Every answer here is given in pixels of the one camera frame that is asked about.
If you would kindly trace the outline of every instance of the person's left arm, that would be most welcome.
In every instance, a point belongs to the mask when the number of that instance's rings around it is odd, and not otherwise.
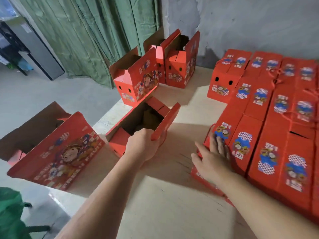
[[[159,146],[153,132],[142,129],[129,138],[125,154],[55,239],[116,238],[134,178]]]

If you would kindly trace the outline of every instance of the finger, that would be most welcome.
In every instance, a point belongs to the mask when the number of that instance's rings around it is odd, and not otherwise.
[[[195,142],[195,145],[203,156],[209,154],[208,149],[203,144]]]
[[[212,132],[209,133],[209,150],[212,153],[218,152],[216,137],[214,136],[214,134]]]
[[[191,157],[192,157],[192,161],[193,161],[193,164],[195,165],[195,167],[197,168],[201,168],[202,167],[202,160],[200,159],[200,157],[197,155],[197,154],[191,154]]]
[[[225,156],[226,156],[227,160],[230,160],[229,148],[226,144],[224,146],[225,146]]]
[[[225,156],[225,148],[224,148],[223,140],[221,139],[221,137],[217,137],[216,140],[217,140],[218,152]]]

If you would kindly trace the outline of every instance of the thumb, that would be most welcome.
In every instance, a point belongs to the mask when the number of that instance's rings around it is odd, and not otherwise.
[[[192,157],[193,164],[195,165],[197,170],[201,169],[203,162],[200,159],[200,157],[197,154],[191,154],[191,157]]]

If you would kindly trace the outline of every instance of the stool leg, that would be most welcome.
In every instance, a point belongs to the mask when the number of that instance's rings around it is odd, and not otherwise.
[[[32,207],[31,203],[28,203],[28,202],[22,202],[22,205],[24,207]]]
[[[49,231],[51,229],[50,226],[33,226],[33,227],[26,227],[28,233],[31,232],[41,232],[41,231]]]

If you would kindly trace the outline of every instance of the curtain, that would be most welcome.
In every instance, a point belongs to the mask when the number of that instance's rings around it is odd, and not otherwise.
[[[114,87],[108,66],[160,26],[158,0],[20,0],[70,77]]]

